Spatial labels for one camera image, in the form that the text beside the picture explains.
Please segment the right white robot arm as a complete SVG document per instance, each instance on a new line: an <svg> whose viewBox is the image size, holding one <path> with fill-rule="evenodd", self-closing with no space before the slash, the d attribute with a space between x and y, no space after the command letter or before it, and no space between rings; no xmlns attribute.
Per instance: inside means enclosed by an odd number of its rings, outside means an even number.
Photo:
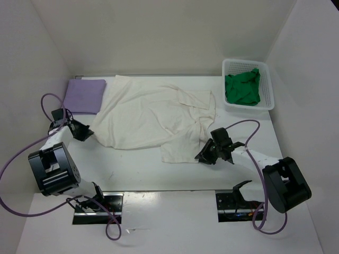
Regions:
<svg viewBox="0 0 339 254"><path fill-rule="evenodd" d="M285 213L312 196L311 189L297 163L290 157L270 157L233 142L225 128L211 132L211 138L195 156L200 163L214 165L222 159L233 165L259 172L263 176L264 194L279 213Z"/></svg>

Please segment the purple t shirt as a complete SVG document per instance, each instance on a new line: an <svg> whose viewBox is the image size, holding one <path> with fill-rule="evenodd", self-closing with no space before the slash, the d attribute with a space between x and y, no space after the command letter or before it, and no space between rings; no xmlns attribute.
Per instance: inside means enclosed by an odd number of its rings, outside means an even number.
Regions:
<svg viewBox="0 0 339 254"><path fill-rule="evenodd" d="M106 88L104 79L70 79L64 106L73 114L97 114Z"/></svg>

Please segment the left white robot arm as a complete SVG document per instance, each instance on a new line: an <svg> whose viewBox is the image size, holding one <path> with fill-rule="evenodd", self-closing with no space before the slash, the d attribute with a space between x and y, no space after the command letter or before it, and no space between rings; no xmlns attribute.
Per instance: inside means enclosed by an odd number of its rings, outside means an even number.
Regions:
<svg viewBox="0 0 339 254"><path fill-rule="evenodd" d="M101 188L81 178L68 151L71 140L84 142L94 132L75 120L68 109L54 110L52 117L46 143L28 156L40 192L44 196L75 197L82 210L101 211L106 204Z"/></svg>

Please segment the cream t shirt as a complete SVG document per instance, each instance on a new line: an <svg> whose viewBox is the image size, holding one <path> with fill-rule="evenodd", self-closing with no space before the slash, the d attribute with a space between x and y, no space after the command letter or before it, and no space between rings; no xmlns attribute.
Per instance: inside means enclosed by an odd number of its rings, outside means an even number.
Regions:
<svg viewBox="0 0 339 254"><path fill-rule="evenodd" d="M159 80L116 76L91 129L104 147L159 147L165 163L197 163L216 116L210 90L183 90Z"/></svg>

